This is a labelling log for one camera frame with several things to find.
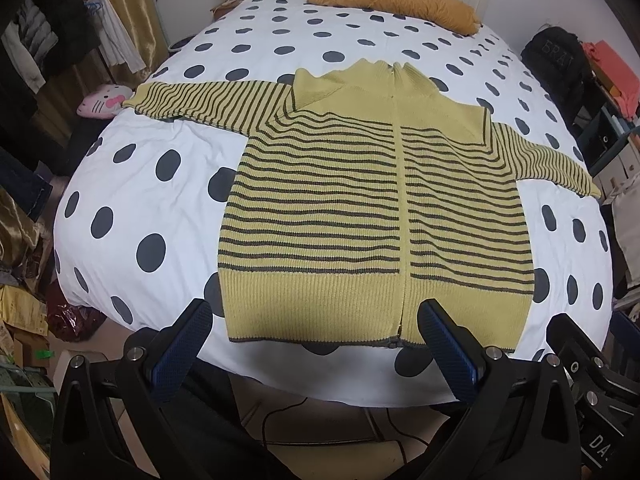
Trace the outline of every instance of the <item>floor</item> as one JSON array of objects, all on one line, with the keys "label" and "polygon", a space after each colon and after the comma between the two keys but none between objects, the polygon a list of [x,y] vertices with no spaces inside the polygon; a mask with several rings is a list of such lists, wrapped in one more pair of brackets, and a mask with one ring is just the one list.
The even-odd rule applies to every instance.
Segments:
[{"label": "floor", "polygon": [[[119,359],[124,341],[130,334],[128,329],[107,319],[89,341],[82,343],[66,343],[49,335],[50,349],[54,352],[49,373],[53,376],[63,350],[100,352],[107,359]],[[264,386],[249,378],[231,376],[231,381],[242,422],[248,433],[260,441],[267,414],[303,400],[303,397]],[[393,408],[389,410],[389,416],[402,433],[426,442],[446,420],[444,415],[426,406]],[[154,474],[126,412],[119,423],[138,466]],[[402,465],[402,450],[406,459],[411,460],[425,449],[420,441],[398,433],[389,423],[384,408],[364,410],[340,402],[315,399],[307,399],[300,406],[269,415],[264,430],[271,451],[303,480],[382,480]],[[366,442],[338,445],[352,441]],[[278,446],[319,442],[327,445]]]}]

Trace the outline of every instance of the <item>polka dot bedding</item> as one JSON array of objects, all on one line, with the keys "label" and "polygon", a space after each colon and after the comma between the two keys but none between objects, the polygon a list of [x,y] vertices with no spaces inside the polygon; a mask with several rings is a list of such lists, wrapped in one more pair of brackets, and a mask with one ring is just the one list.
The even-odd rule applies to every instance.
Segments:
[{"label": "polka dot bedding", "polygon": [[[463,37],[370,9],[306,0],[247,0],[169,58],[151,81],[269,80],[290,84],[372,62],[410,62],[457,102],[486,107],[528,140],[582,163],[558,109],[488,27]],[[246,139],[191,121],[121,112],[91,147],[54,226],[60,285],[132,330],[159,330],[193,298],[214,312],[200,358],[316,399],[357,406],[454,400],[427,348],[390,349],[274,341],[231,343],[217,274],[225,201]],[[610,316],[611,270],[598,203],[541,180],[518,183],[535,266],[535,291],[514,356],[549,352],[549,319],[567,312],[598,346]]]}]

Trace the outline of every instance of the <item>black backpack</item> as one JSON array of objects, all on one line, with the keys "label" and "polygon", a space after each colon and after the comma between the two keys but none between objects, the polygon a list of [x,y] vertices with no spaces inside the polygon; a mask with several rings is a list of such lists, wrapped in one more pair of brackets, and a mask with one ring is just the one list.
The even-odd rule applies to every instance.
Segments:
[{"label": "black backpack", "polygon": [[522,62],[570,126],[582,107],[584,85],[593,78],[578,37],[561,27],[541,30],[522,51]]}]

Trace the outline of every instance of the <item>metal bolt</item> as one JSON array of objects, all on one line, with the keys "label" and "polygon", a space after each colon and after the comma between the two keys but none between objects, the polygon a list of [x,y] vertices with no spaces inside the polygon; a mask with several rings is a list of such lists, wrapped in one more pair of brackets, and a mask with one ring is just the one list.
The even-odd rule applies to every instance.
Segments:
[{"label": "metal bolt", "polygon": [[587,392],[587,402],[591,405],[591,406],[595,406],[598,403],[598,396],[596,395],[595,392],[592,392],[591,390],[589,390]]},{"label": "metal bolt", "polygon": [[494,361],[497,361],[502,357],[502,350],[500,350],[497,346],[488,346],[486,350],[484,350],[487,357]]},{"label": "metal bolt", "polygon": [[546,356],[546,362],[552,365],[553,368],[560,365],[560,359],[556,354],[549,354]]},{"label": "metal bolt", "polygon": [[84,356],[74,355],[71,358],[71,361],[69,361],[69,366],[72,368],[79,368],[82,366],[82,363],[84,363]]},{"label": "metal bolt", "polygon": [[127,359],[129,361],[138,361],[139,359],[142,359],[142,356],[145,354],[145,349],[142,348],[142,346],[134,346],[133,348],[129,349],[129,351],[127,352]]}]

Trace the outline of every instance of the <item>plush toy face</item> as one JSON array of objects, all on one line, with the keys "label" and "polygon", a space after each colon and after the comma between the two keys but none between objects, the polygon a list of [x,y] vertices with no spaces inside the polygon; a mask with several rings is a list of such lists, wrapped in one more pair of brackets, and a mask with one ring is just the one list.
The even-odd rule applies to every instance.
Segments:
[{"label": "plush toy face", "polygon": [[113,119],[122,109],[122,102],[133,95],[133,90],[123,85],[102,85],[80,103],[76,113],[93,119]]}]

